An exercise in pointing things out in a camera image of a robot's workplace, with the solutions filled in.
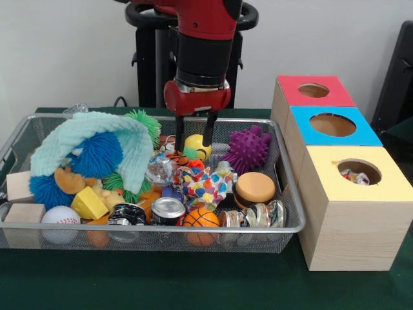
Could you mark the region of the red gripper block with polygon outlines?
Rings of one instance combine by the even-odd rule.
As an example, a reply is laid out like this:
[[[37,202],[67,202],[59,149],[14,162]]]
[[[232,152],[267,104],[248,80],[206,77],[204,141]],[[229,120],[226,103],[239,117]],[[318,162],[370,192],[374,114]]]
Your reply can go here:
[[[224,109],[231,97],[228,81],[217,88],[199,88],[168,81],[164,87],[164,99],[168,110],[176,115],[176,151],[182,152],[185,145],[185,117],[196,112],[209,111],[203,134],[203,146],[212,144],[217,111]]]

